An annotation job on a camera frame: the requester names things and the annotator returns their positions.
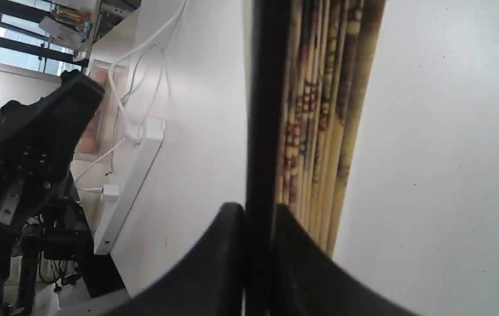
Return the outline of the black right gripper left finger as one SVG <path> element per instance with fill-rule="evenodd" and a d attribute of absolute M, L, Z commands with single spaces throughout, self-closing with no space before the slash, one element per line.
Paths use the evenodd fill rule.
<path fill-rule="evenodd" d="M 195 246 L 171 270 L 108 315 L 241 315 L 245 228 L 243 207 L 223 204 Z"/>

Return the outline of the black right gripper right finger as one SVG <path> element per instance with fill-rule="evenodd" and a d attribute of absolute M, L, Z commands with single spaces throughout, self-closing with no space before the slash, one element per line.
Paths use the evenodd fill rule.
<path fill-rule="evenodd" d="M 286 205 L 275 219 L 272 316 L 411 316 L 333 262 Z"/>

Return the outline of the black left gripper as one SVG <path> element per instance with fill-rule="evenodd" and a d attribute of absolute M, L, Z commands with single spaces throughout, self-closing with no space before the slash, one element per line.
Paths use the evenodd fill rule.
<path fill-rule="evenodd" d="M 65 184 L 75 148 L 105 88 L 75 70 L 33 104 L 9 101 L 0 110 L 0 224 L 34 216 Z"/>

